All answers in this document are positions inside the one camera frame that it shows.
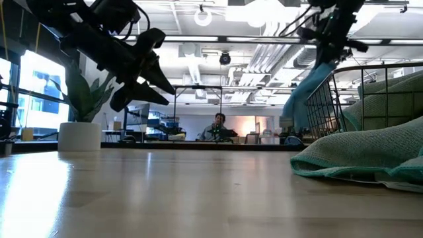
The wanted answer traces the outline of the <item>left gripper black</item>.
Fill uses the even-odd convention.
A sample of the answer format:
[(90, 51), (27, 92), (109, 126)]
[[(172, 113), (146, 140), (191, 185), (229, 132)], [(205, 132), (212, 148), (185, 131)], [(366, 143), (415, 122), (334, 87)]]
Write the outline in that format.
[(60, 48), (76, 49), (97, 63), (102, 71), (107, 70), (116, 77), (119, 83), (125, 83), (110, 100), (110, 107), (120, 112), (131, 101), (140, 100), (156, 104), (168, 105), (169, 101), (152, 89), (146, 82), (140, 84), (138, 78), (144, 78), (151, 84), (175, 94), (159, 65), (159, 56), (153, 49), (147, 54), (137, 55), (132, 46), (124, 40), (105, 32), (100, 27), (87, 22), (65, 19), (60, 22)]

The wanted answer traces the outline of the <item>artificial green succulent plant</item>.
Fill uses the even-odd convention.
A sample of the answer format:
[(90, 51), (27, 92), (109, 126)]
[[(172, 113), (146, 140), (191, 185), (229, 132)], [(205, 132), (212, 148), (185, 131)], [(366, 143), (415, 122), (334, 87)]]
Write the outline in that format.
[(62, 94), (63, 100), (69, 105), (74, 121), (91, 123), (99, 113), (104, 103), (110, 98), (114, 87), (111, 83), (115, 76), (109, 73), (103, 83), (97, 78), (89, 85), (81, 75), (79, 66), (72, 61), (65, 67), (65, 85), (67, 92), (64, 93), (59, 83), (51, 79), (56, 89)]

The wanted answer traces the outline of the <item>white plant pot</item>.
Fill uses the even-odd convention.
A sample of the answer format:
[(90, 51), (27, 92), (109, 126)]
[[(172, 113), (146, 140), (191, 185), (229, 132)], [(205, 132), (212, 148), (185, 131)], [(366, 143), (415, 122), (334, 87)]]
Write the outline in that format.
[(90, 122), (64, 122), (60, 124), (58, 151), (99, 151), (100, 124)]

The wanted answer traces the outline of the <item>black computer monitor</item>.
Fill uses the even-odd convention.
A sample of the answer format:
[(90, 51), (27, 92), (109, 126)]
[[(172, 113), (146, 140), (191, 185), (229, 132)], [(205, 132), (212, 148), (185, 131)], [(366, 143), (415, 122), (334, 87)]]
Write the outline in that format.
[(125, 129), (136, 132), (146, 132), (149, 119), (149, 103), (143, 103), (125, 108)]

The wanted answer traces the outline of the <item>pale green microfiber towel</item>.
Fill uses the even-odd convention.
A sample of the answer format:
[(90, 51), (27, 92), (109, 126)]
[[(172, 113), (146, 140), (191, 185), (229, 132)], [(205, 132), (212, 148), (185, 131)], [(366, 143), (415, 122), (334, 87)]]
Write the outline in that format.
[(290, 159), (303, 177), (382, 184), (423, 194), (423, 116), (389, 128), (332, 134)]
[(423, 70), (366, 83), (358, 92), (359, 101), (342, 110), (342, 127), (348, 132), (397, 126), (423, 116)]

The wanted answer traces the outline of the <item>blue microfiber towel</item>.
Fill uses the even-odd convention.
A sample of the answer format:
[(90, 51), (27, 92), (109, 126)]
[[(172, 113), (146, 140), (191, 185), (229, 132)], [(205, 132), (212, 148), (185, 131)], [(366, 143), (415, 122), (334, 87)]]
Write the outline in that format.
[(302, 128), (309, 127), (305, 102), (335, 68), (336, 64), (332, 62), (316, 65), (308, 76), (291, 92), (282, 109), (282, 116), (293, 120), (295, 130), (299, 131)]

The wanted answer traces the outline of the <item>person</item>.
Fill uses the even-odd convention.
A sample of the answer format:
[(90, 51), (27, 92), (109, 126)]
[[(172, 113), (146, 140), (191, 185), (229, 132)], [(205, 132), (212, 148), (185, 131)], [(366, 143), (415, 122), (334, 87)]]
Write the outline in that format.
[(225, 138), (220, 138), (219, 131), (221, 129), (226, 130), (224, 126), (225, 123), (225, 115), (223, 113), (218, 112), (215, 115), (214, 121), (211, 125), (204, 128), (203, 132), (201, 132), (198, 136), (199, 141), (227, 141)]

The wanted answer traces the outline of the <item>black aluminium table frame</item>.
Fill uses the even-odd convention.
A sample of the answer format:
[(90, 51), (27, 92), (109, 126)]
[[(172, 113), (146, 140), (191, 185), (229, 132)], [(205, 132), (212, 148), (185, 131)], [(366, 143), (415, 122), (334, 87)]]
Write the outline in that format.
[[(156, 141), (155, 143), (116, 143), (102, 142), (101, 149), (170, 149), (170, 150), (211, 150), (211, 151), (303, 151), (306, 145), (255, 145), (255, 144), (232, 144), (232, 143), (209, 143), (180, 141)], [(30, 141), (16, 142), (12, 147), (12, 153), (36, 153), (45, 151), (57, 151), (56, 141)]]

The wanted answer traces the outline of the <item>long ceiling light bar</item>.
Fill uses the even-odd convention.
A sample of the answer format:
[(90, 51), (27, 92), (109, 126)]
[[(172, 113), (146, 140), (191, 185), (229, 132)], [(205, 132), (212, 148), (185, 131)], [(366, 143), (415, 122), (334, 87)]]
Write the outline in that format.
[[(401, 39), (401, 38), (351, 38), (363, 42), (369, 46), (423, 46), (423, 39)], [(267, 37), (267, 36), (189, 36), (189, 35), (167, 35), (166, 43), (192, 42), (192, 43), (220, 43), (220, 44), (316, 44), (316, 40), (302, 40), (298, 37)]]

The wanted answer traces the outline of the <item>silver ventilation duct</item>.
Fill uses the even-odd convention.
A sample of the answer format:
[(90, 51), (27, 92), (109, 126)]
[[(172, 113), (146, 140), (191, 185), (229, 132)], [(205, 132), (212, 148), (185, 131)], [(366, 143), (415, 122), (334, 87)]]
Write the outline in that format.
[(316, 47), (303, 44), (258, 44), (241, 76), (245, 85), (286, 84), (314, 62)]

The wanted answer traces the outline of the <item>large window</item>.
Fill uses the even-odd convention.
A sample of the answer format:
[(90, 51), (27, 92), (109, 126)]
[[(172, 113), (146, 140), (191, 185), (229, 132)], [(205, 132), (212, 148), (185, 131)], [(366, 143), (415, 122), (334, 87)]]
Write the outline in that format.
[(13, 119), (17, 128), (41, 135), (57, 132), (68, 121), (69, 106), (61, 102), (67, 91), (64, 66), (27, 50), (18, 65), (0, 58), (0, 76), (2, 83), (18, 87), (15, 96), (0, 91), (1, 101), (18, 104)]

